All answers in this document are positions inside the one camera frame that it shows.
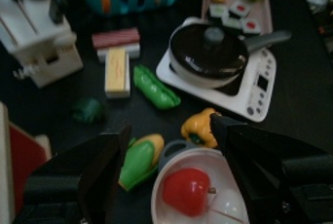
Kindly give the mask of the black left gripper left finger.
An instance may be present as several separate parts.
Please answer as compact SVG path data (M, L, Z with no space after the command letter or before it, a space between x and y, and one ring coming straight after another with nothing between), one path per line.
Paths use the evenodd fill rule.
M106 130L27 178L13 224L111 224L131 125Z

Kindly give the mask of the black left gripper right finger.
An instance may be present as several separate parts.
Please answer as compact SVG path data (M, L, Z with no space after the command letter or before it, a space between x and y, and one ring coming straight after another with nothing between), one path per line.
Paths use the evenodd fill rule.
M250 224L333 224L333 155L217 113L210 119Z

